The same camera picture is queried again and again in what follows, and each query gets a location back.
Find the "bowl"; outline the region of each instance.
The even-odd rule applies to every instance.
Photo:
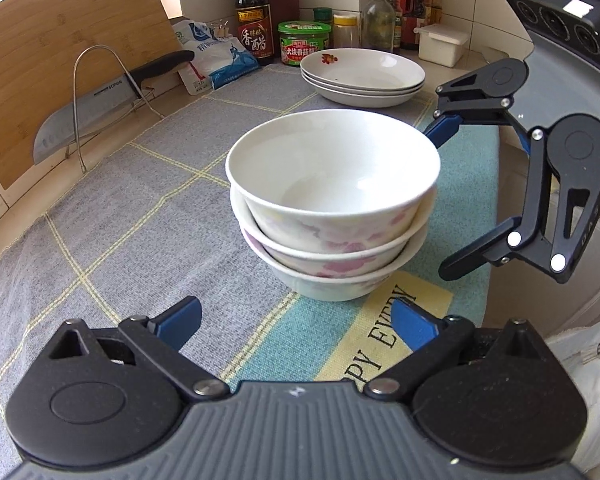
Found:
[[[225,169],[271,240],[310,253],[353,253],[409,228],[438,179],[440,156],[397,119],[311,110],[243,135]]]
[[[307,276],[296,270],[289,269],[274,260],[262,244],[241,228],[242,236],[249,247],[263,260],[286,286],[308,298],[319,301],[349,301],[369,294],[380,286],[396,270],[408,263],[422,248],[427,238],[428,225],[425,224],[408,241],[398,257],[382,269],[354,278],[320,278]]]
[[[424,81],[413,88],[409,88],[408,90],[361,90],[361,89],[352,89],[345,88],[344,86],[337,86],[331,83],[324,83],[314,79],[306,72],[301,71],[302,78],[307,81],[309,84],[314,86],[321,86],[327,90],[333,90],[336,92],[346,92],[353,95],[369,95],[369,96],[380,96],[380,97],[390,97],[390,96],[401,96],[405,94],[411,94],[417,92],[422,89],[424,86]]]
[[[332,48],[309,54],[300,68],[320,82],[362,90],[408,90],[425,79],[411,59],[364,48]]]
[[[391,242],[366,251],[345,254],[307,253],[275,243],[258,227],[249,207],[240,193],[232,186],[231,207],[240,227],[262,244],[277,262],[292,270],[323,278],[351,278],[381,269],[396,259],[407,242],[429,220],[436,203],[436,188],[433,187],[422,199],[411,226],[400,237]]]
[[[305,74],[302,74],[302,79],[313,86],[315,91],[325,99],[356,108],[391,108],[399,106],[413,99],[422,88],[422,86],[419,86],[414,91],[410,90],[409,93],[393,96],[360,95],[347,92],[346,89],[330,90],[322,84],[312,81]]]

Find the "camera lens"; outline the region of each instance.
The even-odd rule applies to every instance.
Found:
[[[596,41],[596,38],[593,37],[585,27],[582,25],[575,26],[576,36],[580,40],[580,43],[583,44],[584,48],[586,48],[590,53],[597,56],[600,54],[600,46]]]
[[[528,22],[531,22],[531,23],[538,22],[538,17],[536,16],[536,13],[525,2],[518,2],[518,10],[525,17],[525,19]]]
[[[569,41],[569,29],[564,24],[564,21],[552,10],[540,9],[540,15],[546,23],[546,26],[551,29],[558,38],[564,41]]]

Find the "kitchen knife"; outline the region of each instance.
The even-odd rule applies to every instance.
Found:
[[[165,54],[129,73],[138,88],[142,88],[143,81],[166,74],[181,63],[192,61],[193,58],[193,51],[179,50]],[[90,126],[96,124],[107,114],[141,98],[142,96],[129,82],[126,74],[78,98],[76,103],[80,136],[89,135]],[[39,164],[60,148],[69,145],[74,139],[74,104],[69,103],[49,115],[40,126],[33,143],[34,164]]]

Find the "dark green lid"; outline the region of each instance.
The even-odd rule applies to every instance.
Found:
[[[331,25],[317,22],[284,22],[278,25],[278,31],[285,34],[320,34],[331,32]]]
[[[333,19],[333,9],[329,7],[315,7],[314,20],[316,22],[330,22]]]

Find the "wooden cutting board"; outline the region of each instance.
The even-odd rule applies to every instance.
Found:
[[[113,48],[128,69],[180,50],[160,0],[4,0],[0,2],[0,183],[33,166],[40,125],[73,99],[80,53]],[[104,50],[78,69],[78,95],[122,73]]]

